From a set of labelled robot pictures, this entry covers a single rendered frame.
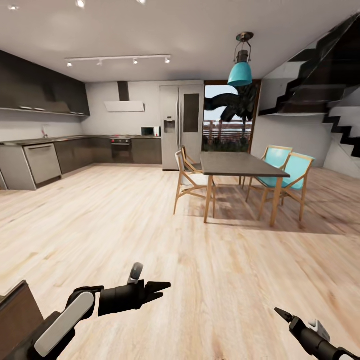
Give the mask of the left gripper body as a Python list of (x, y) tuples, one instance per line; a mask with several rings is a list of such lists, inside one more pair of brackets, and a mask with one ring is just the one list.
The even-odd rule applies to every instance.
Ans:
[(115, 288), (114, 313), (130, 310), (140, 310), (145, 304), (145, 280), (138, 280), (137, 284), (117, 286)]

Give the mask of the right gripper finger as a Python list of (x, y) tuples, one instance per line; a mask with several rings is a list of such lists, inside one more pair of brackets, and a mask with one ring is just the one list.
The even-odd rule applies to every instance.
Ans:
[(283, 317), (288, 323), (292, 322), (293, 319), (295, 318), (294, 315), (291, 315), (290, 313), (287, 313), (279, 308), (275, 308), (275, 311), (281, 316)]

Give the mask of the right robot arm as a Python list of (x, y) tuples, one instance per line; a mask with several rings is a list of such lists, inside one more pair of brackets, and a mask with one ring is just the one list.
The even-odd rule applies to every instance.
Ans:
[(290, 331), (309, 355), (314, 355), (318, 360), (360, 360), (345, 348), (331, 345), (330, 335), (318, 319), (309, 318), (305, 325), (298, 316), (279, 308), (275, 308), (275, 311), (288, 323), (291, 322)]

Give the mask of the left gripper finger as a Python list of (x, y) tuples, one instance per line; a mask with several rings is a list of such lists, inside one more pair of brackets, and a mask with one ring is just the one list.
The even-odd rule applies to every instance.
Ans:
[(154, 282), (149, 281), (145, 286), (145, 299), (148, 299), (148, 295), (157, 293), (159, 291), (168, 289), (172, 286), (170, 282)]
[(162, 298), (164, 296), (164, 293), (163, 292), (155, 292), (155, 293), (152, 293), (152, 294), (149, 294), (147, 296), (147, 299), (144, 300), (144, 303), (147, 304), (147, 303), (150, 303), (154, 300), (157, 300), (159, 298)]

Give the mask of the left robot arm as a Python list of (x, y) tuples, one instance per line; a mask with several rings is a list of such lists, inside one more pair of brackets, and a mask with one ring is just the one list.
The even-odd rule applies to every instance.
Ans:
[(98, 316), (140, 310), (144, 304), (162, 298), (170, 282), (140, 280), (144, 265), (135, 262), (127, 285), (105, 289), (104, 285), (82, 286), (69, 296), (63, 312), (53, 312), (3, 360), (57, 360), (76, 336), (80, 321), (93, 316), (96, 293), (100, 293)]

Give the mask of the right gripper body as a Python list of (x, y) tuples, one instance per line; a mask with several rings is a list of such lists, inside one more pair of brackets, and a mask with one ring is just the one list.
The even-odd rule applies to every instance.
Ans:
[(289, 325), (289, 329), (309, 355), (314, 355), (318, 360), (321, 360), (319, 347), (322, 342), (327, 340), (308, 328), (298, 316), (295, 316)]

